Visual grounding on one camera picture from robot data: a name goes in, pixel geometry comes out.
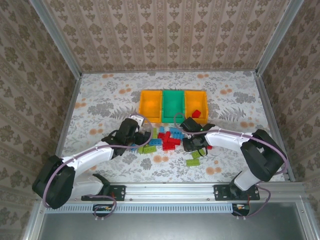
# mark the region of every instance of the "table surface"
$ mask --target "table surface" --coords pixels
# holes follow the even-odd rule
[[[270,133],[253,71],[137,72],[83,74],[80,91],[68,128],[63,156],[92,147],[139,111],[141,90],[206,91],[208,123],[223,129]],[[153,123],[168,131],[171,123]],[[199,158],[200,166],[187,167],[192,159],[182,145],[175,150],[139,154],[126,150],[122,156],[102,162],[87,171],[110,182],[229,182],[247,167],[242,154],[214,147]],[[271,181],[284,181],[282,174]]]

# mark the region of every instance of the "lime green brick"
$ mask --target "lime green brick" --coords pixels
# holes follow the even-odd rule
[[[153,128],[152,138],[153,139],[157,139],[158,138],[158,132],[157,132],[157,128],[156,127]]]
[[[138,148],[138,153],[139,154],[143,154],[144,153],[144,147],[143,146]]]
[[[206,153],[203,149],[200,149],[199,152],[204,156]],[[193,153],[191,153],[193,159],[197,159],[199,157],[202,157],[200,154],[199,154],[198,151],[194,151]]]
[[[195,167],[200,165],[199,159],[188,159],[185,161],[187,167]]]
[[[150,153],[154,153],[157,151],[156,146],[147,146],[143,148],[143,153],[144,154],[150,154]]]

